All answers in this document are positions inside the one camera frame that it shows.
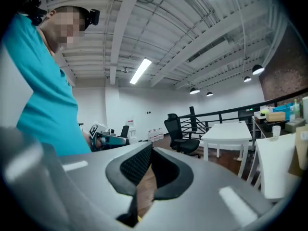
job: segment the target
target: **person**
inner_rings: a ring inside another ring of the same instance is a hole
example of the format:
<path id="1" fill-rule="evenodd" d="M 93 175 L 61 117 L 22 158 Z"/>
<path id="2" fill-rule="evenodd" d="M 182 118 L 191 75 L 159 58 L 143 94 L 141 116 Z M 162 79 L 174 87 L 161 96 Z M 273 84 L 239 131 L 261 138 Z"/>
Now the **person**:
<path id="1" fill-rule="evenodd" d="M 29 18 L 16 14 L 2 37 L 8 54 L 33 90 L 17 128 L 51 144 L 58 156 L 91 152 L 90 137 L 78 126 L 72 87 L 53 59 L 60 49 L 76 42 L 88 27 L 89 16 L 84 8 L 62 6 L 35 27 Z"/>

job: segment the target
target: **brown wall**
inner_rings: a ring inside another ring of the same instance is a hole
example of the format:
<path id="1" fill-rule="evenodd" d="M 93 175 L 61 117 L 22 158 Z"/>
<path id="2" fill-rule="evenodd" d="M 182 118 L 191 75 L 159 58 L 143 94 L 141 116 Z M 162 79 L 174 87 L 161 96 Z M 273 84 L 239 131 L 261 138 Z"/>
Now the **brown wall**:
<path id="1" fill-rule="evenodd" d="M 297 34 L 290 26 L 286 29 L 276 53 L 259 79 L 265 100 L 308 87 L 308 56 Z M 308 93 L 299 96 L 298 99 L 306 96 Z"/>

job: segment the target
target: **paper towel roll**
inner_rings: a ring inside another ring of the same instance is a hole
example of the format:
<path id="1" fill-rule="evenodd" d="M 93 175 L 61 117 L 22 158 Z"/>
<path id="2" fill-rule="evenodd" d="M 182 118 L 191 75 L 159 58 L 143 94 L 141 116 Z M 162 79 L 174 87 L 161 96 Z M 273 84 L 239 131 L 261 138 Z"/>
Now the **paper towel roll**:
<path id="1" fill-rule="evenodd" d="M 306 123 L 308 123 L 308 97 L 303 98 L 303 115 Z"/>

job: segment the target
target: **clear plastic cup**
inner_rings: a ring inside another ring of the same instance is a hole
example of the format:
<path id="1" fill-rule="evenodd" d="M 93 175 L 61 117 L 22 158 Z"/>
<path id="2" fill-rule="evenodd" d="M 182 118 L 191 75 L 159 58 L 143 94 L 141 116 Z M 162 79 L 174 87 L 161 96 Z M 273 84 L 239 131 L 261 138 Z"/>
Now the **clear plastic cup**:
<path id="1" fill-rule="evenodd" d="M 280 126 L 273 126 L 272 133 L 273 139 L 277 140 L 280 136 L 281 127 Z"/>

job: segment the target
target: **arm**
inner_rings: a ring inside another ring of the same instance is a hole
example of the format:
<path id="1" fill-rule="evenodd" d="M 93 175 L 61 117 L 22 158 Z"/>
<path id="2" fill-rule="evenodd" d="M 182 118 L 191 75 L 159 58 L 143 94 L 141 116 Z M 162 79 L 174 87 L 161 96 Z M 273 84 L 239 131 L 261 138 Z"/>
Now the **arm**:
<path id="1" fill-rule="evenodd" d="M 88 133 L 83 132 L 83 131 L 82 131 L 82 135 L 83 135 L 83 137 L 85 138 L 85 140 L 86 140 L 86 142 L 87 142 L 89 148 L 92 149 L 92 143 L 91 143 L 91 137 L 90 137 L 90 135 L 89 135 Z M 97 147 L 101 147 L 101 146 L 102 146 L 102 143 L 101 143 L 99 140 L 96 140 L 96 146 L 97 146 Z"/>

